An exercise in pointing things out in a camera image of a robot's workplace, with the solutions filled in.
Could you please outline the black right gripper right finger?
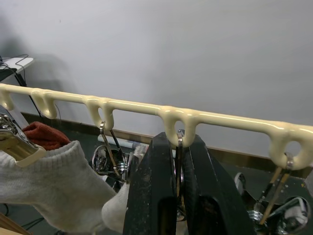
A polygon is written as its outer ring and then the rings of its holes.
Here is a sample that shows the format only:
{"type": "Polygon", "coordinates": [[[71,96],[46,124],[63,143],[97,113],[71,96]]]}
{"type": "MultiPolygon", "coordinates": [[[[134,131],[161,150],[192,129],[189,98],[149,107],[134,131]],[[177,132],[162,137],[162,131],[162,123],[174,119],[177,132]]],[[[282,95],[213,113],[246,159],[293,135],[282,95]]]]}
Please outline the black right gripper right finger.
{"type": "Polygon", "coordinates": [[[196,136],[184,149],[184,203],[191,235],[254,235],[233,178],[196,136]]]}

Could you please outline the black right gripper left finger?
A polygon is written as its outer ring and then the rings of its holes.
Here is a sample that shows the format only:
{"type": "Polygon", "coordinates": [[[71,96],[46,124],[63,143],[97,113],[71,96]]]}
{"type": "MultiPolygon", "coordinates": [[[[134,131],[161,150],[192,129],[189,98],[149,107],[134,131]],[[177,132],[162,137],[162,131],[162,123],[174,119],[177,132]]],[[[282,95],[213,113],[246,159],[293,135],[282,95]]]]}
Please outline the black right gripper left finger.
{"type": "Polygon", "coordinates": [[[177,190],[172,147],[164,132],[152,138],[133,174],[125,215],[125,235],[174,235],[177,190]]]}

